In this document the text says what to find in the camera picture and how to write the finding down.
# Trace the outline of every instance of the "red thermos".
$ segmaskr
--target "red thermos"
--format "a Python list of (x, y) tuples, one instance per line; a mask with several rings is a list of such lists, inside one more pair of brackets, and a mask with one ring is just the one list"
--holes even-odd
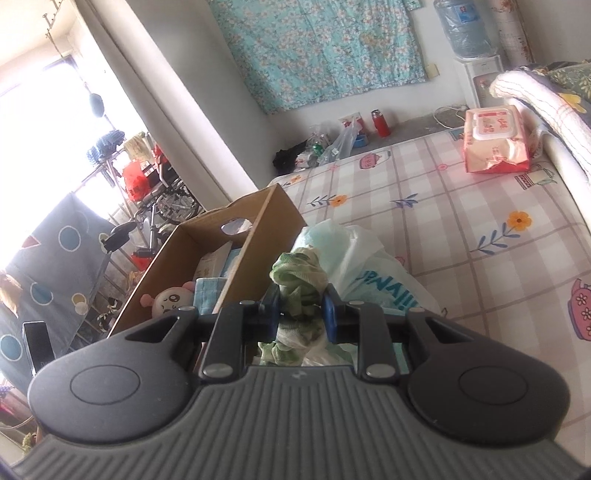
[(382, 112), (379, 110), (372, 111), (371, 118), (374, 119), (374, 125), (378, 130), (378, 135), (382, 138), (387, 137), (390, 134), (390, 127), (386, 123), (386, 119), (382, 115)]

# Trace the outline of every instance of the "bed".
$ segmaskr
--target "bed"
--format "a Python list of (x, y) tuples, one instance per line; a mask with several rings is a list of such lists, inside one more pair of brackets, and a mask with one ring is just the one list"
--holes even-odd
[(573, 200), (590, 198), (586, 179), (585, 187), (580, 172), (570, 175), (578, 164), (548, 135), (547, 153), (528, 174), (467, 174), (461, 133), (417, 138), (272, 183), (309, 225), (332, 218), (375, 232), (449, 319), (558, 370), (571, 407), (557, 441), (589, 464), (591, 235)]

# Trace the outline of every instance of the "folded blanket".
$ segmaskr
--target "folded blanket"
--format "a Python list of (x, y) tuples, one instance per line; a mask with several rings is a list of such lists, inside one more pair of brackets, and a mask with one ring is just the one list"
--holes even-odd
[(589, 97), (564, 87), (572, 86), (574, 81), (565, 77), (564, 66), (565, 62), (561, 62), (501, 73), (491, 84), (491, 94), (498, 98), (517, 98), (531, 105), (591, 179), (591, 102)]

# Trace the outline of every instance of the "hanging cloth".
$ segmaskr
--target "hanging cloth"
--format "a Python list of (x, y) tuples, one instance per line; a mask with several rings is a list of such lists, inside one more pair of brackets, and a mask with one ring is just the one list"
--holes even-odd
[(408, 11), (418, 0), (210, 0), (266, 113), (425, 81)]

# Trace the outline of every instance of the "bottle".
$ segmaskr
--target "bottle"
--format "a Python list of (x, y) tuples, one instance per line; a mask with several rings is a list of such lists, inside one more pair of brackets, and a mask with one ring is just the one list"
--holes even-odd
[(315, 143), (314, 145), (312, 145), (312, 152), (314, 152), (314, 155), (316, 155), (316, 157), (319, 157), (323, 154), (324, 147), (319, 143)]
[(453, 52), (459, 59), (474, 60), (497, 53), (475, 0), (435, 0), (434, 6)]
[(382, 138), (387, 137), (390, 134), (390, 127), (386, 123), (386, 119), (379, 110), (371, 112), (371, 118), (374, 120), (374, 125), (378, 131), (378, 135)]

